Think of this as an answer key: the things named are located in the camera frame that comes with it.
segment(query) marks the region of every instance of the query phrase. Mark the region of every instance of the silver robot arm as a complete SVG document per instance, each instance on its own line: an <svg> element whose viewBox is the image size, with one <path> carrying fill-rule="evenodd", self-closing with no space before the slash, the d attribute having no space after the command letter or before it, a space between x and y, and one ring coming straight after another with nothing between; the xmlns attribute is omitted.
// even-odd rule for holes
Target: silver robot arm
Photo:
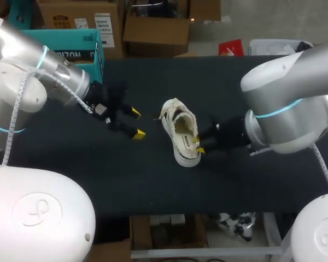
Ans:
<svg viewBox="0 0 328 262"><path fill-rule="evenodd" d="M244 120L253 144L293 153L328 131L328 45L261 64L241 88L251 107Z"/></svg>
<svg viewBox="0 0 328 262"><path fill-rule="evenodd" d="M84 99L87 95L90 83L88 73L0 19L0 151L5 148L21 79L29 69L34 68L56 77L79 98ZM55 80L36 74L26 82L16 133L24 130L26 120L43 107L47 97L57 99L63 105L77 103Z"/></svg>

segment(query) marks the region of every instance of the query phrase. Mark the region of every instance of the shoe on floor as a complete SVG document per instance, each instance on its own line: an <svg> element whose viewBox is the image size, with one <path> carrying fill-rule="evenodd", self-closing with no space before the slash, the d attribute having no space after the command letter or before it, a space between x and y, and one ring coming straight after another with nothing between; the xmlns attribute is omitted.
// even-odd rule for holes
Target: shoe on floor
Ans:
<svg viewBox="0 0 328 262"><path fill-rule="evenodd" d="M177 98L166 101L160 113L165 131L170 136L176 161L187 168L199 163L201 154L196 151L198 136L196 116Z"/></svg>

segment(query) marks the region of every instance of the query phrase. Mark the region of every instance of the floor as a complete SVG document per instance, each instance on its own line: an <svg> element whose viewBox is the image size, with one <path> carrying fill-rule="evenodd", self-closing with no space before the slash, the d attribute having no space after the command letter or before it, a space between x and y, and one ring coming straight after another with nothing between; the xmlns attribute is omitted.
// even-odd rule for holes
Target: floor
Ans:
<svg viewBox="0 0 328 262"><path fill-rule="evenodd" d="M210 248L215 247L266 247L267 240L263 229L262 219L258 218L253 230L253 239L250 242L246 242L240 237L236 237L234 234L228 231L222 231L214 223L206 222L207 240ZM221 257L219 258L225 262L270 262L269 256L260 257Z"/></svg>
<svg viewBox="0 0 328 262"><path fill-rule="evenodd" d="M218 55L219 43L257 38L328 42L328 0L221 0L221 22L191 23L189 52Z"/></svg>

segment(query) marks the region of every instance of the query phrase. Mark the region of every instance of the black tablecloth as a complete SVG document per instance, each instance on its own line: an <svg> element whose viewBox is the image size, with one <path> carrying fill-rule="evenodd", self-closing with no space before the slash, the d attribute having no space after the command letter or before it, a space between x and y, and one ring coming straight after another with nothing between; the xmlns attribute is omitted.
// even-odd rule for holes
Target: black tablecloth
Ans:
<svg viewBox="0 0 328 262"><path fill-rule="evenodd" d="M272 57L205 57L106 61L105 77L126 80L127 102L141 113L124 117L147 133L131 141L107 130L79 107L48 102L14 142L10 164L64 174L90 196L97 216L159 213L298 211L328 193L310 150L249 156L246 149L202 157L194 168L178 165L159 115L177 97L197 116L223 121L248 109L239 82ZM328 135L318 146L328 165Z"/></svg>

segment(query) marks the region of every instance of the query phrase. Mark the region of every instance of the white plastic bin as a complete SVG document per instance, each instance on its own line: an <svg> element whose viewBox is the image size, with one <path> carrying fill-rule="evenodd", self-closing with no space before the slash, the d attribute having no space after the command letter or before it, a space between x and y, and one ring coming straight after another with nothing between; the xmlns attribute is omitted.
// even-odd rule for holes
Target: white plastic bin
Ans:
<svg viewBox="0 0 328 262"><path fill-rule="evenodd" d="M290 39L253 39L250 41L248 55L249 56L256 56L255 50L258 46L271 46L271 45L280 45L286 46L289 45L294 50L297 49L300 42L305 42L313 47L313 44L309 41L304 40L290 40Z"/></svg>

